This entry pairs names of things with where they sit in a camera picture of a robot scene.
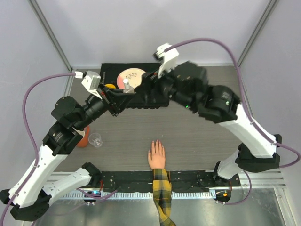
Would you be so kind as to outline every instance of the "white wall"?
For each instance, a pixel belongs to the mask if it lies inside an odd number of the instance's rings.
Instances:
[[[166,42],[210,37],[238,58],[269,0],[37,0],[72,66],[152,62]],[[191,44],[180,61],[231,63],[214,44]]]
[[[279,1],[242,64],[247,95],[255,118],[283,143],[301,151],[301,1]],[[281,163],[295,154],[277,151]],[[301,225],[301,163],[282,170]]]
[[[23,95],[36,80],[66,68],[27,1],[0,1],[0,190],[11,188],[34,158],[25,132]],[[50,115],[64,91],[66,79],[46,81],[30,94],[27,115],[37,144],[54,122]],[[0,213],[4,205],[0,203]],[[20,225],[10,213],[6,226]]]

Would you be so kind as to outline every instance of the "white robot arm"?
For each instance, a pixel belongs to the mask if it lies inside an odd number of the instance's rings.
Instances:
[[[225,86],[208,85],[205,68],[186,62],[176,66],[176,49],[165,51],[170,45],[157,49],[155,58],[161,63],[158,72],[160,91],[180,105],[198,112],[200,117],[211,120],[232,132],[242,144],[232,156],[215,166],[214,180],[230,180],[234,175],[246,170],[262,172],[279,167],[280,157],[276,154],[276,142],[280,135],[272,135],[264,130],[255,119],[250,121],[231,89]],[[274,143],[269,142],[254,127],[256,123]]]

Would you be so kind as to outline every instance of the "white bracket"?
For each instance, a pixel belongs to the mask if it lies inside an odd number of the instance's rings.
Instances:
[[[97,92],[98,86],[100,84],[100,75],[93,71],[87,71],[87,75],[81,82],[81,84],[85,87],[85,89],[93,94],[94,96],[97,96],[98,98],[102,99],[100,94]]]
[[[174,48],[168,52],[165,52],[165,49],[171,47],[168,43],[159,46],[157,48],[157,52],[155,53],[159,61],[161,62],[161,66],[158,71],[158,78],[162,77],[163,71],[170,72],[175,66],[176,61],[179,56],[179,52]]]
[[[74,173],[56,181],[53,183],[47,183],[43,187],[43,191],[47,195],[51,195],[52,198],[49,200],[49,205],[51,206],[56,200],[62,196],[68,194],[69,192],[86,186],[89,184],[91,176],[86,169],[79,168]]]

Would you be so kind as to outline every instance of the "gray table surface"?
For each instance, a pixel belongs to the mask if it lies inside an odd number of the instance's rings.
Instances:
[[[207,69],[210,84],[226,85],[238,94],[234,67]],[[84,104],[88,93],[80,80],[74,80],[70,96]],[[154,110],[126,109],[118,117],[106,112],[90,126],[91,132],[101,134],[103,146],[75,148],[56,171],[75,171],[85,162],[103,171],[149,170],[147,151],[156,139],[165,147],[167,170],[212,170],[240,144],[226,129],[174,102]]]

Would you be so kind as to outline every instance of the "finger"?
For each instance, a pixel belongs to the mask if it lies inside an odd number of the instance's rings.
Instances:
[[[156,153],[156,150],[155,150],[155,142],[152,141],[152,144],[151,144],[151,154],[155,154]]]
[[[159,141],[158,140],[156,141],[156,148],[155,149],[156,149],[156,153],[159,153]]]
[[[149,150],[149,152],[147,153],[147,158],[149,160],[149,162],[151,161],[151,150]]]
[[[162,144],[161,144],[161,141],[159,141],[159,153],[162,154]]]

